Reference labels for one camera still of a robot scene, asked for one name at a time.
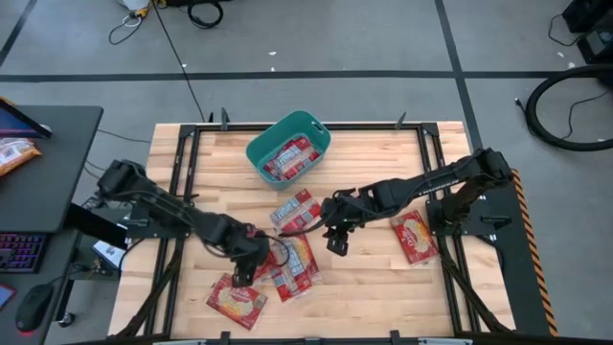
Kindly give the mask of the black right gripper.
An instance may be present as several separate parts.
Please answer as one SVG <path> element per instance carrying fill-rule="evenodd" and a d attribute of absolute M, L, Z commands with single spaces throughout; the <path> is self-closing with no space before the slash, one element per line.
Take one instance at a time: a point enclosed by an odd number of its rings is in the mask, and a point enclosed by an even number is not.
<path fill-rule="evenodd" d="M 359 197 L 352 194 L 356 191 L 355 188 L 347 190 L 337 190 L 332 197 L 326 197 L 321 204 L 320 220 L 312 226 L 293 232 L 282 232 L 280 238 L 297 237 L 315 231 L 324 225 L 327 231 L 324 233 L 324 238 L 331 238 L 336 233 L 338 226 L 347 226 L 349 232 L 353 232 L 354 228 L 364 227 L 362 211 L 350 204 L 349 201 L 356 201 L 359 206 L 363 203 Z"/>

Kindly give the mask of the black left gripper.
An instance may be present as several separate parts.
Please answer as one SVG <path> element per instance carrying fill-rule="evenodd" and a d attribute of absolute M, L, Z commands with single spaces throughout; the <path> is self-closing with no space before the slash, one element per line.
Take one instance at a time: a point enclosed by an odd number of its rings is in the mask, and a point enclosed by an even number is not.
<path fill-rule="evenodd" d="M 253 285 L 254 270 L 252 268 L 258 268 L 268 259 L 269 239 L 265 232 L 254 225 L 246 225 L 230 239 L 228 251 L 231 261 L 236 264 L 233 287 L 250 287 Z"/>

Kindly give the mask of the teal plastic basket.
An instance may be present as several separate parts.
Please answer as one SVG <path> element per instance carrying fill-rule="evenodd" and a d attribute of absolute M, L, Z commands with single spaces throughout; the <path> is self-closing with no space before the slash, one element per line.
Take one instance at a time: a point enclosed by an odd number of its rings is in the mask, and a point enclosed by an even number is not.
<path fill-rule="evenodd" d="M 281 148 L 291 139 L 306 137 L 320 152 L 320 156 L 311 162 L 304 170 L 288 181 L 277 181 L 263 169 L 263 166 L 275 158 Z M 246 147 L 246 156 L 261 178 L 276 191 L 284 190 L 298 180 L 302 175 L 314 168 L 329 147 L 330 133 L 314 116 L 305 111 L 294 111 L 285 116 L 275 125 L 264 131 Z"/>

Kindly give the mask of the white box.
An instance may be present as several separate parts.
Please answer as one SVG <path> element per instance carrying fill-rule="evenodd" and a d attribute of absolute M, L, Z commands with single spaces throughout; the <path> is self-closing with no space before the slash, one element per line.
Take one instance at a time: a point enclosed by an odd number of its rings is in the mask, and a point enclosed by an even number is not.
<path fill-rule="evenodd" d="M 125 250 L 108 244 L 104 241 L 96 241 L 92 249 L 99 255 L 106 263 L 112 267 L 121 270 L 123 265 L 123 257 Z"/>

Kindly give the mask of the black desk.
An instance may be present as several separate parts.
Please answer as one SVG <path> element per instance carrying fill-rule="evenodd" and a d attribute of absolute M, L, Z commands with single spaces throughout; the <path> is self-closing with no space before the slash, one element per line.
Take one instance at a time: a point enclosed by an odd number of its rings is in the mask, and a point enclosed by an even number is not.
<path fill-rule="evenodd" d="M 0 273 L 0 285 L 16 293 L 0 310 L 0 345 L 40 345 L 45 341 L 60 299 L 79 231 L 66 228 L 88 152 L 99 127 L 103 109 L 94 105 L 20 105 L 28 117 L 51 128 L 50 139 L 37 140 L 42 154 L 0 177 L 0 232 L 48 233 L 51 238 L 36 274 Z M 51 283 L 54 293 L 41 325 L 21 333 L 14 317 L 31 288 Z"/>

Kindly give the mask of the black computer mouse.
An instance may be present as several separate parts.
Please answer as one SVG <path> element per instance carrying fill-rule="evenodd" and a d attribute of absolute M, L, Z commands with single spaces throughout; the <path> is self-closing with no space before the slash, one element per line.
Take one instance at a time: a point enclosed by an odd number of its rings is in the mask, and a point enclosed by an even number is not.
<path fill-rule="evenodd" d="M 14 319 L 18 331 L 28 333 L 40 326 L 53 293 L 54 287 L 50 284 L 34 286 L 26 293 Z"/>

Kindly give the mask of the black plate with hazard stripe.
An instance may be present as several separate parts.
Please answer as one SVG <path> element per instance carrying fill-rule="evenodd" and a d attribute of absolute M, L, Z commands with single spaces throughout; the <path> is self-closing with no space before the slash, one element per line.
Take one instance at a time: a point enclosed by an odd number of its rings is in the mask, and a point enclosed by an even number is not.
<path fill-rule="evenodd" d="M 518 332 L 557 336 L 558 329 L 530 220 L 519 171 L 511 171 L 511 183 L 488 194 L 494 214 L 511 223 L 497 233 L 504 261 L 503 278 Z"/>

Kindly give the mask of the backlit black keyboard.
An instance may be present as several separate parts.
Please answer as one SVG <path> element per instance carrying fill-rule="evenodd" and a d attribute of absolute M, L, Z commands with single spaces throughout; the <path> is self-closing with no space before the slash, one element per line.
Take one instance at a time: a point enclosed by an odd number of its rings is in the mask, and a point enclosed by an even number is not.
<path fill-rule="evenodd" d="M 50 238 L 43 233 L 0 232 L 0 273 L 37 273 Z"/>

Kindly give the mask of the large black hoop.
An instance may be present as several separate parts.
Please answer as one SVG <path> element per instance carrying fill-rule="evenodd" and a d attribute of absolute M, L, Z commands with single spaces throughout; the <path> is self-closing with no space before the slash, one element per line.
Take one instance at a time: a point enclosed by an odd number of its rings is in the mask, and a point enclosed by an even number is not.
<path fill-rule="evenodd" d="M 613 74 L 613 64 L 597 64 L 581 66 L 568 69 L 562 72 L 556 72 L 552 77 L 549 77 L 544 82 L 539 84 L 533 91 L 525 104 L 524 117 L 529 130 L 535 137 L 542 142 L 562 150 L 570 151 L 600 151 L 613 149 L 613 139 L 607 139 L 602 142 L 593 143 L 575 143 L 562 138 L 557 138 L 539 122 L 536 109 L 540 97 L 555 84 L 571 78 L 589 77 L 595 78 L 601 74 Z"/>

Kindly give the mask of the orange snack bag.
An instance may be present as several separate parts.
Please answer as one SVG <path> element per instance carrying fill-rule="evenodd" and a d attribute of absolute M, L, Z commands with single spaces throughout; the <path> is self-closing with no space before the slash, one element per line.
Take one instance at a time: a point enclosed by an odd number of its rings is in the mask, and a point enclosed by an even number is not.
<path fill-rule="evenodd" d="M 0 138 L 0 176 L 6 175 L 41 152 L 27 138 Z"/>

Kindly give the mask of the computer monitor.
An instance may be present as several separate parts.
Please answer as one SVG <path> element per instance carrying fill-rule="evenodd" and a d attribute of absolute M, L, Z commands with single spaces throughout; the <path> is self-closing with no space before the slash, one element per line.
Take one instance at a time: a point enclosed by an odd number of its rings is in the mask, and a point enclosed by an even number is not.
<path fill-rule="evenodd" d="M 53 132 L 0 98 L 0 137 L 51 138 Z"/>

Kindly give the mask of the black equipment case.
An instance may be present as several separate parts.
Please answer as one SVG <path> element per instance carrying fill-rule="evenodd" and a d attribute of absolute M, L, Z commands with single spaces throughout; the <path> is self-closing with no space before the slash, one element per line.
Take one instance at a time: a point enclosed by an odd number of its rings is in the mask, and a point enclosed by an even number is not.
<path fill-rule="evenodd" d="M 572 0 L 562 17 L 586 63 L 613 64 L 613 0 Z"/>

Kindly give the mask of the black aluminium table frame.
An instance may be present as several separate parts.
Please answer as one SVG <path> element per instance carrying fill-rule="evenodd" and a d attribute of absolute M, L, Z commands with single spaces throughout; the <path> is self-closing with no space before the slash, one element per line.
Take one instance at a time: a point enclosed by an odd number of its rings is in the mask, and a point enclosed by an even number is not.
<path fill-rule="evenodd" d="M 387 178 L 409 178 L 425 165 L 452 162 L 468 154 L 459 122 L 396 128 L 384 123 L 332 123 L 331 144 L 324 160 L 283 191 L 271 189 L 246 156 L 247 145 L 260 133 L 240 124 L 226 131 L 214 126 L 198 140 L 182 136 L 180 125 L 159 124 L 149 149 L 148 176 L 163 187 L 191 189 L 195 205 L 226 213 L 263 230 L 271 213 L 290 197 L 308 190 L 323 199 L 341 189 L 359 188 Z M 280 298 L 270 281 L 259 283 L 267 301 L 256 326 L 245 329 L 212 309 L 210 289 L 232 265 L 210 255 L 196 239 L 184 244 L 178 283 L 161 296 L 155 331 L 175 338 L 382 337 L 453 333 L 441 264 L 407 262 L 387 220 L 350 235 L 349 251 L 340 257 L 326 248 L 321 232 L 308 241 L 320 278 L 302 295 Z"/>

